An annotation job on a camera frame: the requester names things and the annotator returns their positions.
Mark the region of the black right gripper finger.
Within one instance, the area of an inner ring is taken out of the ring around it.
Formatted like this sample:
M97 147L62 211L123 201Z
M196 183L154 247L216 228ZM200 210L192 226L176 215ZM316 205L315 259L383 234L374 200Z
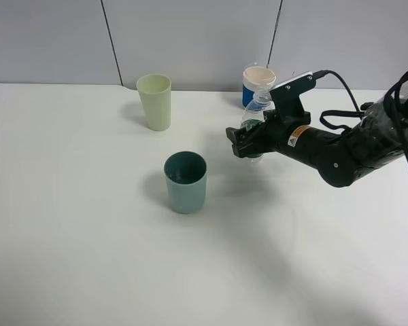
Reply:
M237 158L241 159L259 159L262 157L261 153L258 153L250 143L242 141L240 138L231 135L229 140L232 143L233 154Z
M240 128L226 128L226 136L233 145L251 142L260 133L263 122L244 122Z

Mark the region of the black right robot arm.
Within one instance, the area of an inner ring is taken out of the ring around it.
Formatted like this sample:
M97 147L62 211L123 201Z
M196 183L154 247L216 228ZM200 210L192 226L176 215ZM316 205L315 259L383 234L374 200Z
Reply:
M258 118L226 129L234 155L277 152L316 169L333 187L348 187L401 156L408 163L408 96L401 94L408 71L376 102L356 105L354 111L323 111L326 129L320 130L310 125L300 95L328 74L306 72L258 91L247 108Z

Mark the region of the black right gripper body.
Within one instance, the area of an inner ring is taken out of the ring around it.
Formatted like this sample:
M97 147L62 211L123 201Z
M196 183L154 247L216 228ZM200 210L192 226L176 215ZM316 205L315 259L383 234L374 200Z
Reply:
M277 152L289 158L311 158L310 123L310 112L284 117L278 110L264 111L263 121L251 127L251 157Z

